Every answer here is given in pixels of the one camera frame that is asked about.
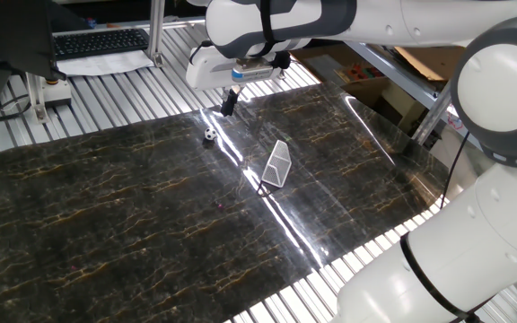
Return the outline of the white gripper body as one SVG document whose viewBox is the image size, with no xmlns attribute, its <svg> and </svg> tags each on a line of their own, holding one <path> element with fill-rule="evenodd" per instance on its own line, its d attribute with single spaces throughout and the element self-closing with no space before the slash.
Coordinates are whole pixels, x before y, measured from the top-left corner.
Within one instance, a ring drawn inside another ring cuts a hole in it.
<svg viewBox="0 0 517 323">
<path fill-rule="evenodd" d="M 226 58 L 215 47 L 193 49 L 186 80 L 195 90 L 211 90 L 277 78 L 283 71 L 273 67 L 276 55 L 260 58 Z"/>
</svg>

